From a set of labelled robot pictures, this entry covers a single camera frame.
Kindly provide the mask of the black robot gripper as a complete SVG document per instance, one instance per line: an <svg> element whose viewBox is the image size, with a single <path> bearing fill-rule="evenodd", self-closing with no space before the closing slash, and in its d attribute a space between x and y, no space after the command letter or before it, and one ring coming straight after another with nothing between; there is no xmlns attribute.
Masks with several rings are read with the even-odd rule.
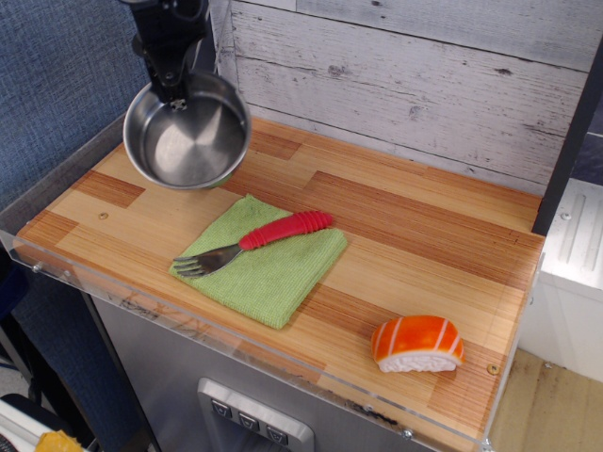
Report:
<svg viewBox="0 0 603 452"><path fill-rule="evenodd" d="M151 91L173 111L187 109L181 85L187 50L204 36L203 1L123 1L134 17L135 52L147 64Z"/></svg>

